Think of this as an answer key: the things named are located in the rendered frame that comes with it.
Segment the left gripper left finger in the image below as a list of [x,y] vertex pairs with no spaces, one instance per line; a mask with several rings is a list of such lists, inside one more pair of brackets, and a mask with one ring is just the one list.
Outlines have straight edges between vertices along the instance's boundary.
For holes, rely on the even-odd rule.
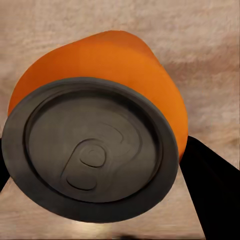
[[10,178],[10,174],[5,165],[5,161],[2,154],[2,139],[0,138],[0,192],[4,188],[5,184]]

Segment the can of soda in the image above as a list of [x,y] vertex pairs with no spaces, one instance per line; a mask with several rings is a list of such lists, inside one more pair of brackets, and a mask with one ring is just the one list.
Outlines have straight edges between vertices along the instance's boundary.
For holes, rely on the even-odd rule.
[[1,149],[18,188],[44,209],[115,223],[172,188],[188,140],[183,98],[148,45],[108,30],[56,48],[16,84]]

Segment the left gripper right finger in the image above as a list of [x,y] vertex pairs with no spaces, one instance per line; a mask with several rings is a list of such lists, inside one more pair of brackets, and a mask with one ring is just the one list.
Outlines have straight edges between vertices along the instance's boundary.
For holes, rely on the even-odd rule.
[[192,136],[179,165],[206,240],[240,240],[240,170]]

